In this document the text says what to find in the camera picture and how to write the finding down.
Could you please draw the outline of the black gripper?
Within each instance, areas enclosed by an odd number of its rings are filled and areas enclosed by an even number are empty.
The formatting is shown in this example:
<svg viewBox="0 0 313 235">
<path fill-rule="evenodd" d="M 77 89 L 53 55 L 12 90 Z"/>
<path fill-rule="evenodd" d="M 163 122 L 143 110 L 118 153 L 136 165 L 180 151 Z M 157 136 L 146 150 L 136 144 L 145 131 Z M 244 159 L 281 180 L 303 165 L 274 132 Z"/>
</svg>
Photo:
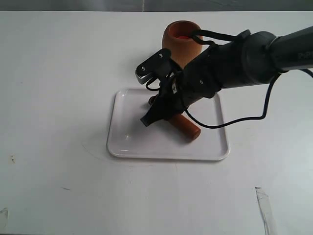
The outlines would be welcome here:
<svg viewBox="0 0 313 235">
<path fill-rule="evenodd" d="M 189 62 L 181 73 L 167 79 L 158 96 L 148 100 L 149 110 L 140 119 L 147 127 L 159 120 L 168 120 L 182 114 L 190 105 L 202 98 L 212 98 L 221 90 L 220 84 L 210 71 L 211 47 Z"/>
</svg>

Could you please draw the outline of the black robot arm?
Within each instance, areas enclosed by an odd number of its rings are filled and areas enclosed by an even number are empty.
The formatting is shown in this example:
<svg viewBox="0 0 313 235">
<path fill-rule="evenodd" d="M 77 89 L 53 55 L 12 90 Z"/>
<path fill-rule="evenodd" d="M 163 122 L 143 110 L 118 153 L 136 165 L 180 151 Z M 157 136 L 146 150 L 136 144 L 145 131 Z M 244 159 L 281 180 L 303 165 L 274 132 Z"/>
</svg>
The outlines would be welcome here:
<svg viewBox="0 0 313 235">
<path fill-rule="evenodd" d="M 157 96 L 141 118 L 145 126 L 168 120 L 187 112 L 202 98 L 212 98 L 222 89 L 266 84 L 262 115 L 267 115 L 269 97 L 278 77 L 290 70 L 312 75 L 313 29 L 302 29 L 285 36 L 267 31 L 226 35 L 208 30 L 195 30 L 191 38 L 207 45 L 205 51 L 181 68 L 168 49 L 161 49 L 135 70 L 140 84 L 149 86 L 159 80 Z"/>
</svg>

